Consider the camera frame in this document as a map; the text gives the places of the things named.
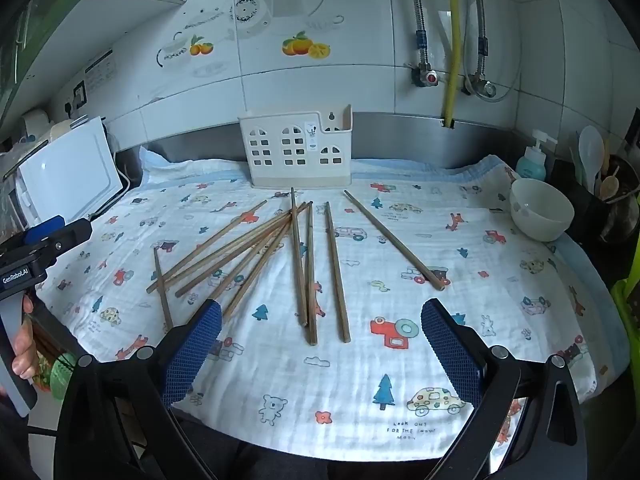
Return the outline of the person's left hand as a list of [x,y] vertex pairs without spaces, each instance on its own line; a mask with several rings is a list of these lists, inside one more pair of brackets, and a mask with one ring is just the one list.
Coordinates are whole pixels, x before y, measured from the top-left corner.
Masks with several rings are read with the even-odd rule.
[[19,378],[32,379],[38,370],[37,348],[32,331],[32,320],[30,315],[34,310],[34,305],[29,296],[23,297],[23,311],[25,313],[23,323],[14,339],[15,358],[12,363],[12,370]]

